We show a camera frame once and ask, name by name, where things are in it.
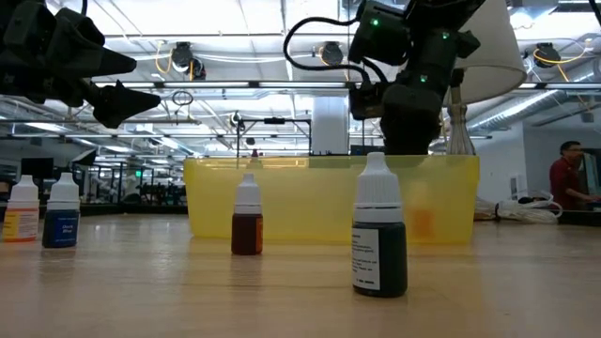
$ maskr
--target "white label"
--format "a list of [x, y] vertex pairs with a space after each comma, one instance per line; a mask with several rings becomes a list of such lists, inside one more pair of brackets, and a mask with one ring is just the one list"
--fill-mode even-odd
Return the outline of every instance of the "white label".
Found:
[[353, 285], [379, 290], [378, 231], [353, 228]]

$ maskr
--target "white lamp shade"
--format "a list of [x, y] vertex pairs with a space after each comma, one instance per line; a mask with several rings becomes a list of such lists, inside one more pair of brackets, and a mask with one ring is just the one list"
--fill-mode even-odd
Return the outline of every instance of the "white lamp shade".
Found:
[[468, 30], [481, 46], [468, 58], [457, 58], [455, 64], [456, 69], [466, 70], [461, 85], [463, 103], [503, 95], [526, 80], [505, 0], [486, 0], [459, 31]]

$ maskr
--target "dropper bottle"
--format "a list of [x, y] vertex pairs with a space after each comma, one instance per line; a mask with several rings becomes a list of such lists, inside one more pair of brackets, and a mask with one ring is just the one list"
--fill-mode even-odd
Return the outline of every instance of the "dropper bottle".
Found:
[[2, 229], [3, 241], [26, 242], [36, 240], [39, 222], [38, 187], [30, 175], [21, 176], [12, 187]]
[[384, 153], [369, 153], [357, 178], [353, 288], [362, 295], [392, 298], [407, 291], [407, 237], [398, 177], [385, 160]]
[[232, 217], [232, 254], [261, 254], [263, 214], [261, 193], [252, 173], [244, 174], [236, 191]]
[[41, 244], [44, 248], [67, 248], [77, 244], [79, 186], [72, 173], [63, 173], [50, 190]]

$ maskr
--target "white bottle cap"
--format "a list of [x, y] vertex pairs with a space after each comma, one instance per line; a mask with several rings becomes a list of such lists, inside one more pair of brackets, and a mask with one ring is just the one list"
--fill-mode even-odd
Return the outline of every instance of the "white bottle cap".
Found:
[[367, 155], [365, 170], [357, 177], [354, 220], [362, 223], [401, 222], [398, 177], [386, 165], [384, 153]]
[[254, 174], [245, 173], [236, 190], [236, 213], [261, 213], [261, 191], [254, 182]]
[[38, 186], [31, 175], [22, 175], [17, 185], [12, 187], [9, 202], [37, 202]]
[[72, 173], [62, 173], [50, 190], [49, 202], [79, 202], [79, 186], [73, 182]]

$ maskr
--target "bottle label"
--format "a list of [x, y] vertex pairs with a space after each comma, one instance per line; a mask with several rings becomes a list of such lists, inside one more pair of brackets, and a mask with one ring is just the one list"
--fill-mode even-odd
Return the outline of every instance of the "bottle label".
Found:
[[79, 225], [78, 210], [53, 210], [46, 213], [44, 231], [50, 228], [54, 232], [53, 242], [56, 244], [75, 244], [77, 242], [77, 228]]
[[353, 228], [353, 285], [379, 290], [379, 242], [376, 229]]
[[39, 210], [35, 207], [8, 209], [4, 218], [4, 240], [35, 238], [38, 235]]
[[256, 251], [263, 251], [263, 217], [256, 219]]

